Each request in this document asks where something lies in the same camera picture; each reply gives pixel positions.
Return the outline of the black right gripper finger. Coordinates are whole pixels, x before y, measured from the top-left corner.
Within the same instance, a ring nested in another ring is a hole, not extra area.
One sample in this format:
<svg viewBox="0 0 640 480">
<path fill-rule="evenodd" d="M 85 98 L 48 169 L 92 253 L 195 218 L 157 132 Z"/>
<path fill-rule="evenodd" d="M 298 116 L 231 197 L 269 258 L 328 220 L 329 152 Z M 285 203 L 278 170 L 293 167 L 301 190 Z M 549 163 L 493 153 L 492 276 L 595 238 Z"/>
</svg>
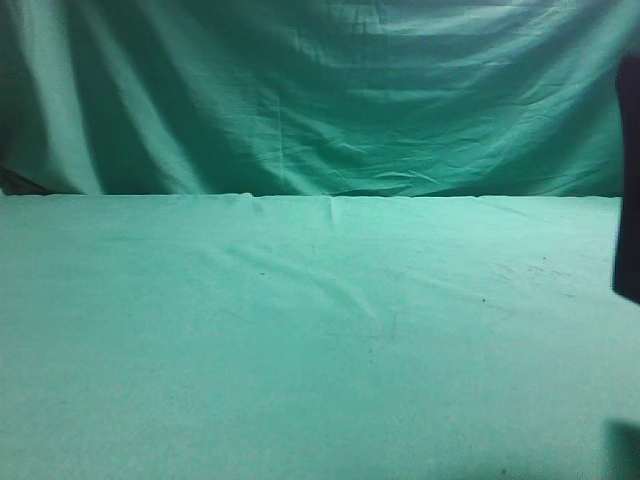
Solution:
<svg viewBox="0 0 640 480">
<path fill-rule="evenodd" d="M 613 291 L 639 302 L 639 53 L 625 54 L 616 74 L 623 140 L 623 189 Z"/>
</svg>

